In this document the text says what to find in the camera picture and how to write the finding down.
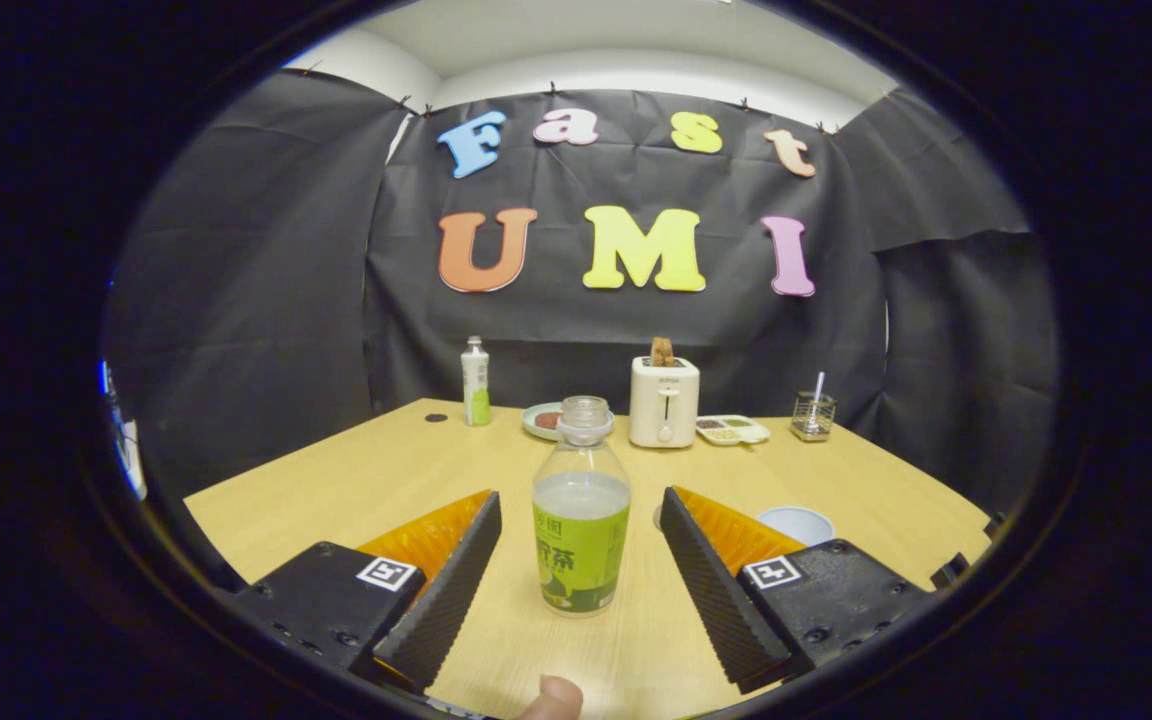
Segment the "letter m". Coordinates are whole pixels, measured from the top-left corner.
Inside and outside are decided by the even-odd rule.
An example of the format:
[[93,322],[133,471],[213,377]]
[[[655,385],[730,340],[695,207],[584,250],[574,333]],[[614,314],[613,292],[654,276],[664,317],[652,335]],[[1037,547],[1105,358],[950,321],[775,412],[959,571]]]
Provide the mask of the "letter m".
[[593,266],[582,278],[586,287],[624,285],[626,275],[616,270],[620,258],[637,287],[649,282],[659,262],[655,283],[660,290],[705,290],[705,278],[696,266],[696,225],[700,215],[690,210],[665,210],[646,234],[626,209],[616,205],[585,210],[585,219],[594,223]]

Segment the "green bottle label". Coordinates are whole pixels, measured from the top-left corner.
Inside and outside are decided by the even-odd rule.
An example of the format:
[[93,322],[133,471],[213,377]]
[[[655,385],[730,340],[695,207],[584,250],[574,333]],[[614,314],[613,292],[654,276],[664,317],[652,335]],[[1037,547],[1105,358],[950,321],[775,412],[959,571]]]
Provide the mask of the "green bottle label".
[[488,400],[488,388],[477,389],[470,396],[470,424],[485,425],[492,420],[492,401]]
[[598,611],[611,602],[626,551],[630,506],[599,520],[561,518],[536,503],[531,509],[545,602],[567,612]]

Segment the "white ceiling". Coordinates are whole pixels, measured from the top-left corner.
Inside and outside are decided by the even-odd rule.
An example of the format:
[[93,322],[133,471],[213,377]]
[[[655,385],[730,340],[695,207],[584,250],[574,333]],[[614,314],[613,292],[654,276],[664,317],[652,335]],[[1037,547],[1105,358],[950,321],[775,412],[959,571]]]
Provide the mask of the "white ceiling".
[[850,51],[733,0],[419,0],[357,28],[444,78],[575,50],[672,50],[790,74],[870,105],[896,82]]

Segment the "plate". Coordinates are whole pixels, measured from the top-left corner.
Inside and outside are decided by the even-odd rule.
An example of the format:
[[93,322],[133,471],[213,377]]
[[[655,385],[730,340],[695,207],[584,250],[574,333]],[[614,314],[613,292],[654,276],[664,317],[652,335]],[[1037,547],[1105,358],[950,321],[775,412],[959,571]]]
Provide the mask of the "plate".
[[772,430],[744,415],[703,415],[696,418],[696,432],[714,445],[753,445],[772,437]]
[[[541,429],[540,425],[536,424],[536,415],[540,414],[560,414],[563,409],[562,402],[545,402],[540,406],[528,407],[526,410],[522,411],[522,429],[526,432],[539,437],[540,439],[548,439],[548,441],[558,442],[558,439],[562,437],[558,430]],[[607,411],[608,420],[616,420],[616,415],[612,414],[612,410]]]

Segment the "white cup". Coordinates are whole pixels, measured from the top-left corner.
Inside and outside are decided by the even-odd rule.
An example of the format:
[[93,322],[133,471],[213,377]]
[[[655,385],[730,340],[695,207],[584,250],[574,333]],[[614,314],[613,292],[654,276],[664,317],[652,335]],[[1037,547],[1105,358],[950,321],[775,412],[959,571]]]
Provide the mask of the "white cup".
[[773,507],[771,510],[759,511],[758,521],[808,547],[835,538],[833,523],[819,511],[809,510],[806,507]]

